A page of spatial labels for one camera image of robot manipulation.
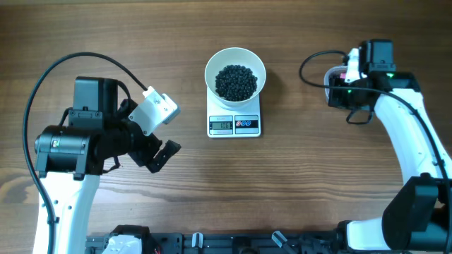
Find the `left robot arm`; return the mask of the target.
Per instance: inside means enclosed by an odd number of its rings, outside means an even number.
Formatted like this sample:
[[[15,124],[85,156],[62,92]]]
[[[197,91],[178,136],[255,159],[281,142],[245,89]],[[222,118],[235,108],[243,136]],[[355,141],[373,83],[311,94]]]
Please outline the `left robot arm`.
[[[83,253],[93,199],[104,162],[128,155],[138,167],[157,173],[181,148],[154,135],[180,112],[179,106],[153,87],[137,104],[130,97],[118,101],[119,80],[78,77],[73,105],[63,121],[48,126],[35,140],[35,169],[54,211],[54,231],[47,225],[44,202],[40,203],[34,253]],[[52,241],[53,248],[47,242]]]

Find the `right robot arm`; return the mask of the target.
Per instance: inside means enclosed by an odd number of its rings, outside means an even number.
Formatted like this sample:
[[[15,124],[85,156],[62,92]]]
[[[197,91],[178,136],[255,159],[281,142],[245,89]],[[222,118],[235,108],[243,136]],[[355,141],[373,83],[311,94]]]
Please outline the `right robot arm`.
[[[350,250],[451,252],[451,157],[427,116],[412,73],[398,72],[390,40],[363,41],[324,77],[330,107],[368,111],[384,125],[403,187],[381,217],[345,226]]]

